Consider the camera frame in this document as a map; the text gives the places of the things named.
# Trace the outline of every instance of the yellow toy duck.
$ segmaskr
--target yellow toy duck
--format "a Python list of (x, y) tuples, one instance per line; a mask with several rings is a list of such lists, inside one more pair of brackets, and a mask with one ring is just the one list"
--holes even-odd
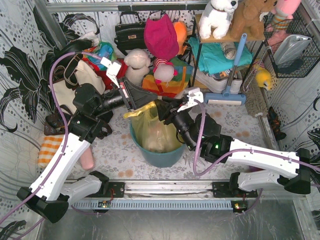
[(265, 69), (263, 62), (256, 62), (253, 66), (256, 69), (255, 80), (260, 88), (265, 88), (267, 91), (271, 89), (271, 74)]

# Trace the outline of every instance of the wire basket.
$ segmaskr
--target wire basket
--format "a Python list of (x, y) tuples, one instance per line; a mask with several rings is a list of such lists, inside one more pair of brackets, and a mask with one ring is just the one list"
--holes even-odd
[[(265, 23), (264, 36), (270, 60), (277, 78), (304, 78), (316, 66), (320, 60), (320, 50), (314, 41), (312, 35), (306, 28), (306, 24), (298, 13), (293, 15), (292, 20), (284, 20), (272, 25), (273, 15), (269, 14)], [(277, 65), (274, 59), (274, 53), (284, 40), (284, 36), (291, 34), (310, 37), (311, 41), (296, 59)]]

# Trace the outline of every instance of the bucket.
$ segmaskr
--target bucket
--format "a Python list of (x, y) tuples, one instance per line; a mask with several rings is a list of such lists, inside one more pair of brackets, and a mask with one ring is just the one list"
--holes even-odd
[(167, 153), (151, 152), (139, 145), (139, 143), (137, 142), (135, 131), (131, 123), (130, 123), (130, 133), (134, 143), (139, 147), (144, 159), (152, 166), (155, 166), (158, 168), (172, 167), (176, 162), (179, 161), (185, 149), (185, 145), (183, 144), (181, 147), (171, 152), (167, 152)]

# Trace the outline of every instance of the blue brush handle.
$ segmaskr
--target blue brush handle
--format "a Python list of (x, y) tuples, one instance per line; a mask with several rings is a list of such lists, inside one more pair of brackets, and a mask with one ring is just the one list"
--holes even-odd
[(240, 58), (241, 58), (242, 52), (245, 47), (247, 36), (248, 35), (246, 33), (242, 34), (242, 36), (241, 36), (241, 39), (240, 39), (240, 42), (238, 45), (238, 49), (236, 50), (236, 55), (235, 55), (235, 59), (234, 59), (234, 63), (233, 63), (234, 66), (238, 66), (238, 64), (240, 62)]

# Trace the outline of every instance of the turquoise cloth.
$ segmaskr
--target turquoise cloth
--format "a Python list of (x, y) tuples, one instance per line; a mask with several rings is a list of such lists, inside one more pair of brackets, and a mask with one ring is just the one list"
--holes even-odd
[[(192, 52), (196, 58), (198, 55), (199, 41), (194, 37), (190, 37), (189, 44), (192, 47)], [(244, 47), (239, 66), (250, 64), (253, 55)], [(221, 49), (220, 43), (203, 43), (201, 55), (199, 59), (199, 70), (209, 74), (217, 74), (225, 70), (231, 69), (234, 66), (234, 60), (226, 59), (224, 52)]]

